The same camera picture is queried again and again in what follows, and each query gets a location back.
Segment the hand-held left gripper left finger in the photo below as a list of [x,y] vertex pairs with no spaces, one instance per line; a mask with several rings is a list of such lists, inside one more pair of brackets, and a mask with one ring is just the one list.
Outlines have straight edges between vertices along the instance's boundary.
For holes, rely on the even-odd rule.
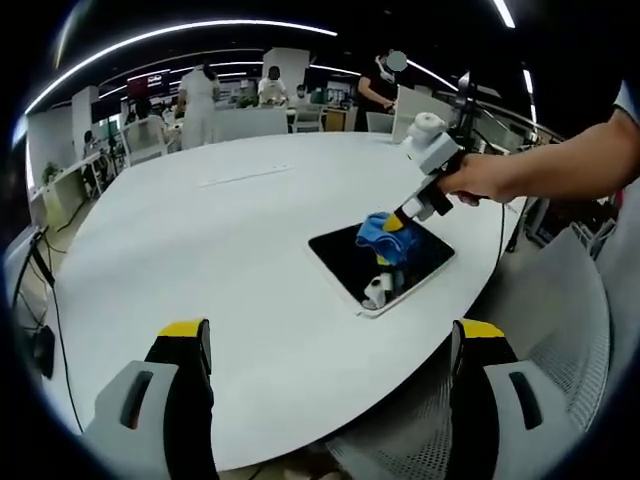
[[164,327],[98,394],[83,443],[120,479],[217,479],[206,318]]

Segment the person's right hand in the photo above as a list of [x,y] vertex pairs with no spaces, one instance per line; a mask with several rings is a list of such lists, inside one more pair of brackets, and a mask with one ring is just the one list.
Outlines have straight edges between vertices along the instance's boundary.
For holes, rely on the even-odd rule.
[[438,187],[473,207],[483,199],[508,203],[513,199],[508,191],[508,173],[509,165],[504,156],[469,154],[455,172],[440,178]]

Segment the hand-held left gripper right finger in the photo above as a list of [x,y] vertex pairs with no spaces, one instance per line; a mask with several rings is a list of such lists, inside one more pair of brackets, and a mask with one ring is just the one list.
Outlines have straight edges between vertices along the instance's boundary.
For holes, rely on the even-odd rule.
[[561,389],[491,323],[456,320],[451,339],[447,477],[544,478],[582,435]]

